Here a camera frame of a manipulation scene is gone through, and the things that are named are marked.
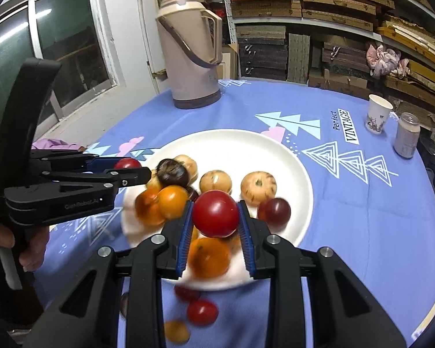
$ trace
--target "falling tomato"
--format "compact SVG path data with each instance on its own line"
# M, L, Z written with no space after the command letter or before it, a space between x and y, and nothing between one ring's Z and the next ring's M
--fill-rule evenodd
M198 290L183 288L179 285L174 287L174 293L176 294L177 298L187 302L196 301L200 298L200 292Z
M219 310L207 300L192 301L187 308L187 317L196 326L207 326L216 322Z
M126 157L116 162L115 169L135 169L142 167L139 161L134 158Z

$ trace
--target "white wall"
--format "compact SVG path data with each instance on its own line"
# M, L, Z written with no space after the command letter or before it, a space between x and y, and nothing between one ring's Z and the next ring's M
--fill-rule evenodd
M156 95L146 65L137 0L104 2L122 83L61 121L44 137L61 138L87 146Z
M137 0L105 0L105 5L126 88L137 92L129 95L140 106L155 92L146 66Z

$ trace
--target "dark purple tomato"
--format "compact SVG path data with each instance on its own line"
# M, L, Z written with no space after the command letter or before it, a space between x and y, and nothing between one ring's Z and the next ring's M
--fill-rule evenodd
M186 190L189 194L189 199L191 201L195 201L198 198L199 195L195 188L193 188L192 186L187 186Z
M285 225L291 215L289 202L281 197L263 201L258 207L258 219L273 227Z
M187 169L178 161L166 158L156 166L156 176L163 187L181 186L186 188L189 182Z
M174 287L174 293L176 294L177 298L187 302L196 301L200 298L200 292L198 290L183 288L179 285Z

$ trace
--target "blue tablecloth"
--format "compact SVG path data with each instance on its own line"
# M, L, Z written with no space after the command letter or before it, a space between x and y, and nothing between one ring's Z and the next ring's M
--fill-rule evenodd
M435 304L435 196L419 154L404 160L393 151L397 121L390 118L384 132L373 135L364 127L368 102L294 84L221 81L221 90L220 101L196 110L176 109L166 91L88 151L145 160L179 137L217 128L249 130L280 141L302 161L313 185L313 215L300 247L332 247L410 345ZM121 190L113 211L58 225L51 232L45 262L36 273L45 305L95 249L128 248L120 225L122 198ZM263 347L267 281L205 297L218 304L219 318L206 328L189 324L187 347ZM165 282L163 309L165 320L186 320L186 304ZM307 340L309 347L311 336Z

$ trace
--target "window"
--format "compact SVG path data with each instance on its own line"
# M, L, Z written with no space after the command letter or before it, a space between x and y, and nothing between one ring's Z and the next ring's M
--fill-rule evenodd
M99 13L94 1L28 0L0 16L0 122L28 57L61 62L52 96L39 119L43 132L57 118L115 85L101 50L103 28L100 20L94 20Z
M36 18L43 58L61 62L54 88L61 106L108 80L89 0L37 0Z
M0 122L19 68L34 56L27 17L25 8L0 23Z

